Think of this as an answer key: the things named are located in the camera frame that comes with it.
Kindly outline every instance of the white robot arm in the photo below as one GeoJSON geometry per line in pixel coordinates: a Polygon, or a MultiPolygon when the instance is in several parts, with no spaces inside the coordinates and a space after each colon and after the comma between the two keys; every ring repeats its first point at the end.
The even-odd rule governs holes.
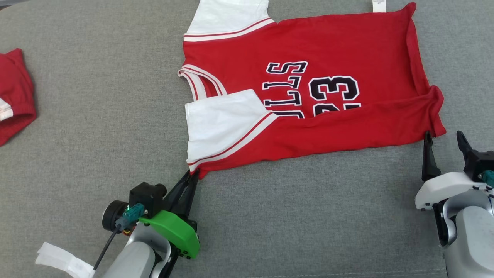
{"type": "Polygon", "coordinates": [[[433,210],[449,278],[494,278],[494,152],[473,150],[462,132],[464,172],[441,175],[426,133],[415,206],[433,210]]]}

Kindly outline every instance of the green 3d-printed part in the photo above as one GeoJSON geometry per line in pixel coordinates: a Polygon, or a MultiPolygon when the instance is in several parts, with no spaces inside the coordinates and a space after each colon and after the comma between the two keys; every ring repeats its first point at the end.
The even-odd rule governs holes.
{"type": "Polygon", "coordinates": [[[139,218],[150,224],[159,234],[173,243],[184,256],[195,258],[199,252],[199,239],[194,229],[176,214],[162,210],[151,219],[139,218]]]}
{"type": "Polygon", "coordinates": [[[487,183],[487,185],[494,187],[494,171],[484,171],[482,180],[487,183]]]}

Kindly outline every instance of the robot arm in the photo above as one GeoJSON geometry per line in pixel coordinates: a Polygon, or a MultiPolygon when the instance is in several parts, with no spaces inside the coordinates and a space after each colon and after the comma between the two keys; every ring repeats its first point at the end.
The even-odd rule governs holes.
{"type": "Polygon", "coordinates": [[[147,214],[123,231],[129,240],[103,278],[168,278],[178,257],[197,256],[197,223],[189,220],[197,181],[198,172],[187,172],[164,199],[163,185],[142,183],[130,191],[129,203],[108,206],[102,224],[112,232],[129,206],[142,204],[147,214]]]}
{"type": "Polygon", "coordinates": [[[460,131],[457,140],[464,172],[441,175],[426,133],[415,206],[434,211],[449,278],[494,278],[494,152],[473,150],[460,131]]]}

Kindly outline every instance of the folded red garment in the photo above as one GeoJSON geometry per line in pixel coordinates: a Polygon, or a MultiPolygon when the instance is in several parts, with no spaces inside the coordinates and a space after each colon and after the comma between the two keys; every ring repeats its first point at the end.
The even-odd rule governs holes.
{"type": "Polygon", "coordinates": [[[0,146],[36,119],[33,93],[22,50],[0,53],[0,146]]]}

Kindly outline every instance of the red stripe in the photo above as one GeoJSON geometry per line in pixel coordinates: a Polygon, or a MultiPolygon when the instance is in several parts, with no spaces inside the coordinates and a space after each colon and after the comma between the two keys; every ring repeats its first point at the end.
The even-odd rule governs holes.
{"type": "Polygon", "coordinates": [[[258,22],[256,22],[256,23],[254,23],[254,24],[252,24],[252,25],[248,26],[248,27],[243,28],[243,29],[242,29],[242,30],[240,30],[240,31],[229,32],[229,33],[221,33],[221,34],[214,34],[214,35],[193,35],[193,34],[188,35],[188,34],[185,34],[185,35],[184,35],[184,37],[213,37],[213,36],[223,36],[223,35],[232,35],[232,34],[237,34],[237,33],[243,32],[243,31],[245,31],[245,30],[247,30],[247,29],[249,29],[249,28],[252,28],[252,27],[254,27],[255,25],[257,25],[257,24],[259,24],[259,23],[261,23],[261,22],[264,22],[264,21],[266,21],[266,20],[269,20],[269,19],[271,19],[271,18],[269,18],[269,17],[268,17],[268,18],[265,18],[265,19],[263,19],[263,20],[261,20],[261,21],[258,21],[258,22]]]}
{"type": "Polygon", "coordinates": [[[209,81],[211,81],[211,82],[213,82],[213,83],[215,83],[215,84],[216,84],[216,87],[218,88],[218,92],[216,92],[216,94],[217,94],[217,95],[223,95],[223,94],[222,94],[222,92],[221,92],[221,88],[220,88],[220,86],[218,85],[218,83],[214,80],[214,78],[212,78],[211,76],[209,76],[207,73],[200,72],[200,71],[197,71],[197,70],[195,70],[195,69],[191,69],[191,68],[187,68],[187,67],[184,67],[184,68],[182,68],[182,69],[187,69],[187,70],[189,70],[189,71],[191,71],[191,72],[193,72],[193,73],[196,73],[196,74],[198,74],[198,75],[205,75],[205,76],[206,76],[206,78],[208,78],[208,79],[209,79],[209,81]]]}
{"type": "Polygon", "coordinates": [[[184,72],[184,75],[187,76],[190,80],[190,83],[192,84],[192,88],[194,90],[194,94],[196,95],[196,100],[199,100],[199,95],[197,94],[197,89],[196,89],[196,85],[194,84],[194,81],[192,80],[192,78],[184,72]]]}
{"type": "Polygon", "coordinates": [[[249,132],[247,132],[247,134],[244,135],[244,137],[242,137],[240,140],[238,140],[235,144],[233,144],[233,146],[229,147],[228,149],[224,150],[223,152],[219,153],[219,154],[216,154],[216,155],[212,155],[212,156],[208,156],[208,157],[205,157],[205,158],[201,158],[201,159],[198,159],[196,160],[195,162],[192,162],[192,163],[187,163],[189,166],[191,165],[194,165],[196,163],[198,163],[199,161],[201,160],[205,160],[205,159],[209,159],[209,158],[213,158],[213,157],[216,157],[216,156],[219,156],[219,155],[222,155],[223,153],[231,150],[233,147],[235,147],[236,145],[238,145],[240,142],[242,142],[249,134],[252,133],[252,131],[258,127],[269,115],[271,115],[272,113],[268,113],[266,116],[264,116],[259,122],[257,122],[257,124],[255,124],[255,126],[253,128],[251,128],[249,130],[249,132]]]}

